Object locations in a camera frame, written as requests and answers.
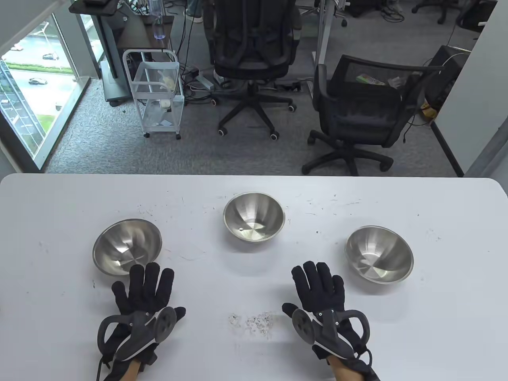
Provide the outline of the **person's right hand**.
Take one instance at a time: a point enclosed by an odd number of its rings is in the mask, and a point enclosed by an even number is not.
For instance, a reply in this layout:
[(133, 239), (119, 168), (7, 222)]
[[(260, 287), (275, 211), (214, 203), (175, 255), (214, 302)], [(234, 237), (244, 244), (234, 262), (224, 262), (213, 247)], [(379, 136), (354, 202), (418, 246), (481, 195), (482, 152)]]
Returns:
[[(345, 311), (343, 278), (339, 275), (332, 276), (326, 263), (315, 264), (312, 261), (307, 261), (302, 266), (295, 266), (291, 270), (291, 274), (303, 310), (313, 313), (316, 317), (319, 312), (324, 310)], [(298, 308), (288, 302), (282, 305), (283, 312), (289, 318)], [(367, 346), (361, 344), (360, 336), (354, 331), (349, 320), (341, 321), (337, 331), (352, 345), (356, 354), (363, 354), (367, 351)], [(327, 351), (316, 345), (312, 346), (312, 350), (320, 360), (330, 356)]]

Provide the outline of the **person's left hand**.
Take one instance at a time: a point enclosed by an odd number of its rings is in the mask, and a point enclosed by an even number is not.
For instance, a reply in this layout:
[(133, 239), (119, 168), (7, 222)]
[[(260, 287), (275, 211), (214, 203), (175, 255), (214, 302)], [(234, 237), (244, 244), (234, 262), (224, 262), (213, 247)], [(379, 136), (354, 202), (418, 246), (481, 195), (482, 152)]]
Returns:
[(105, 380), (135, 380), (156, 361), (156, 348), (186, 314), (184, 307), (168, 305), (173, 280), (172, 269), (152, 262), (130, 269), (128, 290), (121, 281), (113, 283), (119, 314), (106, 317), (97, 335), (99, 365), (110, 370)]

